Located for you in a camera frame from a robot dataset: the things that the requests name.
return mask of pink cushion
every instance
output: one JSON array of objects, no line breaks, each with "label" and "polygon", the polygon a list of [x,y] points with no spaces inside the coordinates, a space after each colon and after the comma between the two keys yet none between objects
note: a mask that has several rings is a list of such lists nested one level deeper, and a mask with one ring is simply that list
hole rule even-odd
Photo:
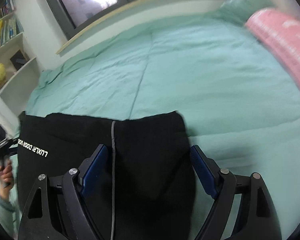
[{"label": "pink cushion", "polygon": [[246,27],[284,64],[300,88],[300,22],[266,8],[252,15]]}]

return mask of blue rubber pad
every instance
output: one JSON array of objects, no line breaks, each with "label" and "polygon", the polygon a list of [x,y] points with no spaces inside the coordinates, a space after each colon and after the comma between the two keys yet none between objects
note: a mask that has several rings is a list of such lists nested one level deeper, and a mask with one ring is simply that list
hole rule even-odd
[{"label": "blue rubber pad", "polygon": [[108,149],[106,146],[103,146],[83,177],[83,184],[80,192],[82,197],[86,197],[93,192],[98,176],[106,165],[107,158]]},{"label": "blue rubber pad", "polygon": [[204,191],[213,199],[216,199],[218,191],[215,188],[214,177],[194,146],[190,148],[190,160]]}]

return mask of black pants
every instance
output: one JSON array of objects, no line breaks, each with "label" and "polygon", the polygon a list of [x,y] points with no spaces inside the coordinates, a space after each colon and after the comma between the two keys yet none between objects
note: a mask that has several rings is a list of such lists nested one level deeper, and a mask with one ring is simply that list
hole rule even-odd
[{"label": "black pants", "polygon": [[[50,114],[26,116],[18,145],[18,196],[23,209],[42,173],[63,175],[99,144],[111,149],[112,120]],[[182,117],[172,112],[116,121],[115,239],[188,238],[194,172]],[[111,156],[96,190],[85,199],[104,239],[111,233]]]}]

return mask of wrist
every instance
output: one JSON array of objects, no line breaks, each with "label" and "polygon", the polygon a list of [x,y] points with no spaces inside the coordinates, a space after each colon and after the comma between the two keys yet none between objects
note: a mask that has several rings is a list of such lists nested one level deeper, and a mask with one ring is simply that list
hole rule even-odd
[{"label": "wrist", "polygon": [[5,200],[9,201],[9,191],[5,190],[4,188],[0,187],[0,197]]}]

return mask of bed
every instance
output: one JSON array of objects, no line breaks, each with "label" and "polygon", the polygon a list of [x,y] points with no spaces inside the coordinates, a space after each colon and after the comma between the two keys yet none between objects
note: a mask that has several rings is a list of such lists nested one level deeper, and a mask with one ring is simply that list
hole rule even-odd
[{"label": "bed", "polygon": [[[205,15],[138,25],[45,71],[26,113],[137,119],[177,110],[191,144],[234,174],[259,172],[282,238],[300,223],[300,91],[243,27],[270,0],[231,0]],[[238,212],[234,200],[223,238]],[[213,200],[199,180],[189,240]]]}]

